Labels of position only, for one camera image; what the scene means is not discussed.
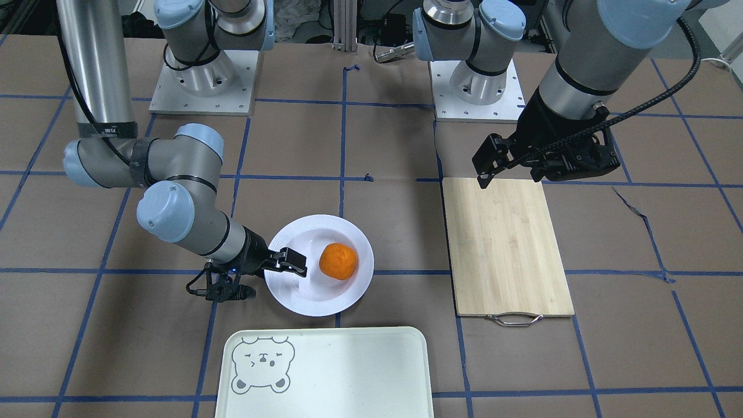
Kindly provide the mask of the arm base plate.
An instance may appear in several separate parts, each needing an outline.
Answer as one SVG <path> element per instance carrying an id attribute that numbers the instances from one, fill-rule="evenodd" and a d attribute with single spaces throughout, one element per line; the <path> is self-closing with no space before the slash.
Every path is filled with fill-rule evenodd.
<path id="1" fill-rule="evenodd" d="M 156 114 L 249 116 L 258 51 L 221 51 L 211 63 L 181 70 L 170 50 L 162 67 L 149 110 Z"/>
<path id="2" fill-rule="evenodd" d="M 429 65 L 437 121 L 517 122 L 525 108 L 513 61 L 496 76 L 475 73 L 464 61 Z"/>

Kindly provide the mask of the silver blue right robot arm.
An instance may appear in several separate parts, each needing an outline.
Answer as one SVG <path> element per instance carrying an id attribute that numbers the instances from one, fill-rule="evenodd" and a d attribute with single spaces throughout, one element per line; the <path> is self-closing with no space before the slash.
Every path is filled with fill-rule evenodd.
<path id="1" fill-rule="evenodd" d="M 162 241 L 212 260 L 223 272 L 307 273 L 305 257 L 268 249 L 215 206 L 223 138 L 186 124 L 174 138 L 141 138 L 128 85 L 122 22 L 113 1 L 56 2 L 57 40 L 78 104 L 80 137 L 64 149 L 64 171 L 91 188 L 143 188 L 139 225 Z M 273 43 L 271 1 L 157 1 L 164 63 L 193 93 L 223 92 L 236 80 L 226 50 Z"/>

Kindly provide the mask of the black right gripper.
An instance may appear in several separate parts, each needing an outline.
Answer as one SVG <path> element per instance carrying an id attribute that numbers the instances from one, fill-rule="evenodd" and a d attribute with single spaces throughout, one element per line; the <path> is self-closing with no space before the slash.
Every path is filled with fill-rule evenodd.
<path id="1" fill-rule="evenodd" d="M 245 243 L 236 257 L 236 273 L 265 277 L 265 270 L 307 276 L 307 257 L 292 248 L 271 251 L 262 236 L 244 227 Z"/>

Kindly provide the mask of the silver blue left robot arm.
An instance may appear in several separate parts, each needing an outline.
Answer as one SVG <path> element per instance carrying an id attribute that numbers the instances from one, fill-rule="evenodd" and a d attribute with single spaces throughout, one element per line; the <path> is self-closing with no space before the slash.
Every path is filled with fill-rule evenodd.
<path id="1" fill-rule="evenodd" d="M 620 167 L 611 126 L 655 106 L 690 82 L 699 48 L 685 10 L 693 1 L 562 1 L 569 37 L 518 117 L 508 138 L 490 134 L 472 162 L 481 188 L 500 172 L 530 167 L 535 182 L 602 176 Z M 425 1 L 412 14 L 417 58 L 459 62 L 457 93 L 470 103 L 506 78 L 525 15 L 509 1 Z M 679 24 L 692 49 L 688 73 L 666 92 L 609 118 L 606 103 L 643 58 Z"/>

